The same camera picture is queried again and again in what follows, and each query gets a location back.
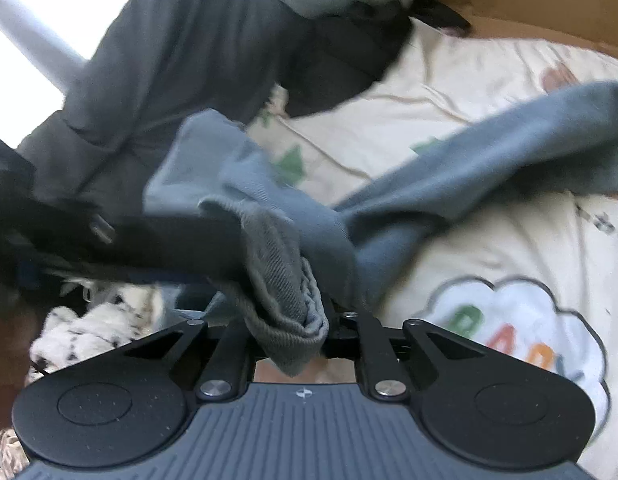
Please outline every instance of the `dark gray garment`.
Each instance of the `dark gray garment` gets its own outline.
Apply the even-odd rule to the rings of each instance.
[[[130,0],[63,110],[18,148],[36,196],[140,213],[180,123],[206,108],[249,123],[308,33],[278,0]]]
[[[167,161],[146,189],[145,205],[148,212],[198,215],[205,214],[199,202],[212,196],[239,214],[243,225],[254,212],[260,225],[269,216],[259,244],[286,253],[293,252],[290,240],[298,244],[295,263],[280,266],[277,281],[274,272],[267,275],[268,282],[276,283],[273,297],[280,300],[283,291],[298,294],[301,254],[323,293],[347,308],[373,308],[425,237],[459,221],[503,185],[618,191],[618,83],[567,88],[470,126],[335,210],[282,184],[262,149],[236,124],[210,110],[181,127]],[[250,237],[244,238],[247,249],[253,245]],[[235,288],[233,295],[249,297]],[[278,301],[278,308],[282,318],[307,326],[308,310],[298,309],[297,302]],[[260,321],[270,322],[268,316]],[[290,342],[296,363],[306,362],[319,348],[302,345],[291,332],[259,330],[254,335],[274,360]],[[292,368],[287,360],[278,364]]]

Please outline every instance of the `cloud print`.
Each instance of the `cloud print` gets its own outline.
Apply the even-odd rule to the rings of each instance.
[[[414,316],[566,377],[593,403],[594,438],[604,427],[610,406],[604,345],[579,313],[557,307],[544,284],[467,276],[443,283]]]

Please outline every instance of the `gray ribbed panel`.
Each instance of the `gray ribbed panel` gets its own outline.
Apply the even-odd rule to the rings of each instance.
[[[447,455],[402,406],[373,402],[356,384],[252,384],[239,400],[198,411],[169,449],[109,472],[35,464],[22,480],[587,480],[573,464],[502,473]]]

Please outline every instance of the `white fabric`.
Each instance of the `white fabric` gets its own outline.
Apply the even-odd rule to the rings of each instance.
[[[428,143],[543,95],[540,74],[558,62],[581,82],[618,80],[618,60],[597,52],[451,38],[416,22],[362,96],[296,120],[273,102],[248,131],[289,184],[333,204]],[[617,201],[553,193],[485,206],[426,245],[378,315],[389,326],[421,316],[579,384],[596,408],[580,465],[618,478]]]

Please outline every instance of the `crosshair logo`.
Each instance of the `crosshair logo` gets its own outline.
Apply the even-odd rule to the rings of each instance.
[[[295,395],[297,395],[301,399],[308,399],[313,395],[313,392],[307,388],[302,387],[295,393]]]

